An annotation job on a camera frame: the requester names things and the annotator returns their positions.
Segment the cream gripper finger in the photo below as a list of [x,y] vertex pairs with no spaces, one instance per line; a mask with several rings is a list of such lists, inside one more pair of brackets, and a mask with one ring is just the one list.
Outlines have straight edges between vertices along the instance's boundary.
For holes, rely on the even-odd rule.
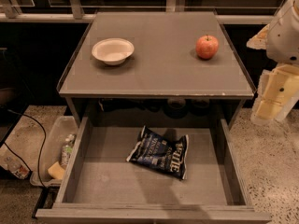
[[265,125],[273,120],[281,110],[278,98],[280,81],[275,72],[263,70],[257,88],[250,120],[256,125]]
[[290,111],[293,109],[293,107],[295,106],[295,104],[298,102],[299,98],[298,97],[292,97],[280,110],[280,112],[278,113],[278,115],[276,116],[276,120],[277,121],[283,121],[288,114],[290,113]]

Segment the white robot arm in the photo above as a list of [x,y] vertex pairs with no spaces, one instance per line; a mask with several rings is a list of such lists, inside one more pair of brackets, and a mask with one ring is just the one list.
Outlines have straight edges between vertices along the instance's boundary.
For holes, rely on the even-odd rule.
[[298,102],[299,93],[299,0],[287,0],[273,20],[247,42],[264,49],[277,66],[263,70],[251,121],[265,125],[283,121]]

